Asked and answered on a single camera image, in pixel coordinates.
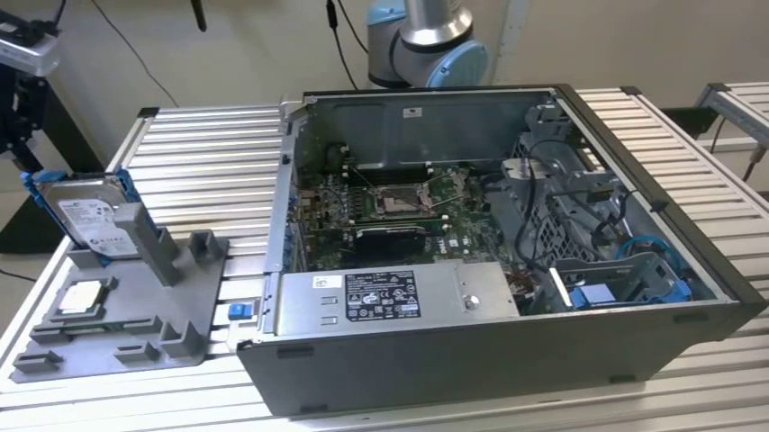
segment wire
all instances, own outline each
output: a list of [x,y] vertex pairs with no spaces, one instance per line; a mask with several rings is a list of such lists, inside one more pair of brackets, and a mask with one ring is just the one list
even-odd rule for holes
[[62,4],[59,5],[59,9],[56,9],[56,16],[54,18],[54,27],[59,27],[59,23],[62,22],[62,15],[64,15],[64,8],[67,7],[67,0],[62,0]]
[[719,142],[719,137],[721,136],[721,130],[724,129],[724,123],[727,123],[727,117],[721,117],[721,122],[719,123],[719,127],[716,128],[716,134],[713,136],[713,144],[711,144],[712,155],[713,151],[716,150],[716,143]]
[[[598,225],[601,225],[604,222],[606,222],[606,220],[601,217],[598,212],[596,210],[593,210],[593,208],[585,202],[582,202],[582,200],[580,200],[573,194],[570,194],[568,196],[572,198],[572,200],[580,206],[580,208],[582,210],[585,210],[585,212],[593,217],[593,219],[596,219],[598,221]],[[621,233],[620,233],[620,230],[617,229],[617,227],[614,225],[612,225],[610,223],[608,224],[608,226],[614,231],[614,235],[617,237],[620,237]]]
[[347,16],[347,10],[345,9],[345,3],[342,3],[342,0],[337,0],[339,2],[339,7],[342,8],[342,14],[345,15],[345,20],[347,21],[347,25],[350,25],[350,30],[353,31],[353,35],[355,36],[355,40],[358,41],[358,45],[361,45],[361,50],[364,50],[364,52],[368,54],[369,50],[366,49],[366,45],[364,45],[364,42],[361,41],[361,38],[358,37],[358,32],[355,31],[355,27],[353,26],[353,22],[350,21],[350,16]]
[[537,225],[537,231],[534,232],[534,248],[532,249],[532,259],[534,261],[540,261],[537,259],[537,249],[540,246],[540,235],[542,234],[542,227],[545,227],[545,221],[548,219],[548,216],[545,218],[540,219],[540,223]]
[[745,175],[743,176],[743,181],[747,182],[753,174],[753,169],[756,168],[756,162],[751,162],[748,165],[748,170],[745,171]]
[[548,269],[545,268],[544,265],[537,263],[529,256],[526,256],[524,254],[524,251],[521,249],[521,241],[524,240],[524,233],[526,231],[526,227],[529,226],[529,222],[532,221],[532,216],[534,213],[534,201],[536,201],[536,195],[537,195],[537,179],[536,179],[534,167],[532,165],[532,154],[533,154],[537,146],[540,144],[546,143],[546,142],[564,144],[565,146],[569,146],[569,148],[572,148],[572,144],[566,141],[561,141],[558,139],[542,139],[541,141],[534,143],[534,145],[529,148],[529,151],[526,151],[526,154],[524,155],[524,157],[528,159],[528,162],[529,162],[528,163],[528,165],[529,165],[529,197],[526,200],[526,209],[524,211],[524,221],[522,221],[521,227],[518,228],[518,232],[516,233],[516,240],[513,241],[513,245],[516,247],[516,254],[521,258],[521,260],[533,269],[540,270],[541,272],[546,272]]
[[620,230],[617,229],[617,226],[625,219],[625,215],[628,213],[628,200],[631,199],[631,195],[636,194],[637,192],[639,189],[633,189],[632,191],[628,192],[628,194],[623,198],[620,198],[620,214],[617,215],[617,218],[613,221],[609,220],[602,221],[593,230],[593,233],[590,234],[590,243],[594,248],[597,248],[598,236],[601,235],[601,232],[604,231],[605,227],[612,227],[614,235],[619,236],[620,238]]
[[623,255],[625,255],[628,248],[640,241],[651,241],[663,248],[664,252],[668,252],[675,263],[676,273],[679,273],[681,271],[681,260],[679,258],[679,255],[676,254],[668,243],[661,238],[655,236],[639,236],[628,240],[625,244],[623,244],[623,246],[620,247],[617,254],[614,255],[614,259],[621,259]]
[[113,23],[113,20],[110,19],[110,17],[107,16],[107,13],[105,12],[105,10],[102,9],[102,7],[99,6],[99,3],[96,2],[96,0],[91,0],[91,2],[94,3],[94,6],[96,7],[96,10],[99,10],[99,14],[102,14],[102,17],[105,18],[105,20],[107,21],[107,23],[110,24],[110,27],[113,27],[113,30],[115,30],[115,33],[118,33],[118,36],[121,36],[121,39],[123,40],[123,42],[126,43],[126,45],[129,46],[129,48],[131,49],[131,52],[134,52],[134,55],[137,56],[139,63],[142,64],[142,66],[145,67],[145,72],[147,73],[147,76],[150,77],[150,79],[155,82],[155,84],[158,85],[158,87],[163,90],[163,92],[166,93],[166,95],[169,96],[169,99],[171,99],[171,102],[174,103],[174,106],[177,108],[179,108],[179,102],[175,100],[175,98],[171,96],[171,93],[169,93],[169,90],[166,89],[166,87],[163,86],[163,84],[161,84],[161,81],[158,81],[158,78],[155,78],[155,75],[151,73],[150,68],[147,66],[147,63],[145,63],[145,58],[142,58],[142,56],[139,55],[137,49],[134,48],[134,45],[131,45],[131,42],[129,41],[126,35],[121,32],[121,29],[118,29],[118,27],[115,26],[115,24]]
[[[574,223],[582,225],[584,227],[586,227],[588,229],[590,229],[590,226],[588,224],[585,224],[585,222],[582,222],[581,220],[578,220],[577,218],[572,217],[569,214],[557,214],[558,218],[562,218],[564,220],[569,220],[573,221]],[[564,225],[564,229],[566,229],[568,225],[564,223],[564,220],[561,221],[561,225]],[[585,245],[582,243],[582,240],[580,239],[580,236],[576,233],[572,233],[569,235],[572,243],[574,245],[577,245],[578,248],[581,248],[582,250],[585,250],[590,255],[593,255],[597,259],[605,259],[604,255],[601,254],[601,252],[598,252],[596,249],[593,249],[592,247],[589,247],[588,245]]]
[[23,280],[30,281],[30,282],[38,282],[38,279],[32,279],[31,277],[23,276],[22,274],[16,274],[16,273],[7,272],[7,271],[3,270],[2,268],[0,268],[0,275],[6,275],[6,276],[10,276],[10,277],[16,277],[18,279],[23,279]]
[[350,68],[347,67],[347,59],[345,58],[342,43],[339,42],[339,33],[337,32],[337,27],[339,27],[339,21],[337,20],[337,6],[331,0],[326,0],[326,18],[329,19],[329,28],[334,33],[334,41],[337,42],[337,50],[339,51],[339,59],[342,60],[345,72],[347,73],[347,78],[350,78],[350,84],[353,84],[353,88],[358,90],[358,85],[355,84],[353,74],[350,73]]
[[342,44],[339,43],[339,33],[337,29],[331,29],[334,32],[334,41],[337,42],[337,50],[339,51],[339,59],[342,60],[342,66],[345,67],[345,73],[347,74],[347,78],[350,79],[350,84],[353,84],[353,88],[358,90],[358,84],[353,79],[353,74],[350,73],[350,68],[347,67],[347,60],[345,59],[345,52],[342,51]]

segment power supply label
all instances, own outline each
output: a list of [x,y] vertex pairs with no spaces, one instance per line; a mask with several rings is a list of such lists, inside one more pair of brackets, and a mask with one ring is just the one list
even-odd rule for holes
[[355,321],[420,318],[414,272],[364,273],[345,276],[347,319]]

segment blue latch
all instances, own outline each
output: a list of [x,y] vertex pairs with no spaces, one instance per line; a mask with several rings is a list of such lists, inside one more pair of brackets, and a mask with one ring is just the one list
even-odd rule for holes
[[250,320],[254,316],[254,303],[233,303],[227,318],[230,321]]

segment gray plastic stand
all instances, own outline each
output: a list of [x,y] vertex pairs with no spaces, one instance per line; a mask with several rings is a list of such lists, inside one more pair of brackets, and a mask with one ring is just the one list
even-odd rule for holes
[[[72,268],[27,352],[14,363],[16,383],[191,366],[203,362],[225,268],[229,242],[211,231],[189,240],[159,238],[143,205],[118,207],[115,225],[138,246],[142,259],[107,267],[90,251],[72,251]],[[60,311],[67,290],[99,281],[96,302],[87,310]]]

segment blue cable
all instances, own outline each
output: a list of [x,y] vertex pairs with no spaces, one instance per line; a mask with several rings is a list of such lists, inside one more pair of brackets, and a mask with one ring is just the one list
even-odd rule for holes
[[668,243],[659,237],[655,236],[639,236],[639,237],[633,237],[631,240],[628,240],[625,242],[625,244],[620,247],[619,251],[617,251],[617,255],[614,256],[614,259],[621,259],[623,256],[625,255],[625,252],[628,251],[628,248],[631,247],[631,245],[633,243],[637,243],[640,241],[651,241],[655,244],[657,244],[663,250],[665,252],[668,252],[668,254],[671,255],[671,259],[673,260],[673,264],[676,267],[676,273],[679,273],[681,271],[681,261],[679,258],[679,254],[673,251],[673,249],[671,249],[671,246],[668,245]]

